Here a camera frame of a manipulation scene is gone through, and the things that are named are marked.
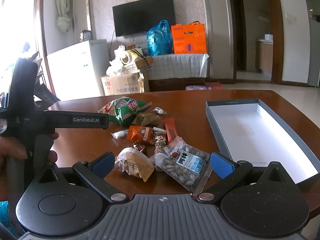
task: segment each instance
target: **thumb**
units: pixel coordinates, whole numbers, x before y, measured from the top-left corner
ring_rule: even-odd
[[[0,137],[0,155],[10,156],[18,160],[28,158],[25,146],[14,137]]]

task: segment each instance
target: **orange shopping bag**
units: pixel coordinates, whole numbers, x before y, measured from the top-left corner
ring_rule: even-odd
[[[171,26],[175,54],[207,53],[205,27],[199,21]]]

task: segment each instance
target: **crosshair symbol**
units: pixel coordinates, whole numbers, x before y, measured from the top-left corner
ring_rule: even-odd
[[[163,197],[159,198],[159,200],[160,200],[161,202],[166,202],[166,201],[168,200],[168,198],[163,196]]]

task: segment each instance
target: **brown table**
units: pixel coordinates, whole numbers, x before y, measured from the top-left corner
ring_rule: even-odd
[[[83,111],[96,113],[107,103],[119,96],[79,99],[58,102],[52,110]],[[263,90],[208,90],[170,91],[130,95],[137,100],[153,102],[174,117],[179,135],[190,145],[208,153],[218,151],[217,143],[205,114],[205,102],[212,100],[259,98],[274,110],[320,158],[320,129],[304,114],[273,91]],[[58,166],[69,167],[78,161],[92,161],[107,151],[116,155],[131,145],[126,139],[115,140],[111,132],[123,130],[119,124],[110,123],[108,130],[101,129],[58,129],[60,137],[53,149],[58,153]],[[148,156],[153,155],[154,147],[148,147]],[[187,193],[186,189],[164,172],[154,171],[149,180],[113,171],[105,180],[127,193],[131,198],[135,193],[172,194]],[[213,172],[206,188],[220,181]],[[308,202],[311,218],[320,214],[320,180],[303,189]]]

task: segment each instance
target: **television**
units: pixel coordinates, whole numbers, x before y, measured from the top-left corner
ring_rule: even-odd
[[[140,0],[112,9],[117,37],[147,32],[161,20],[176,24],[173,0]]]

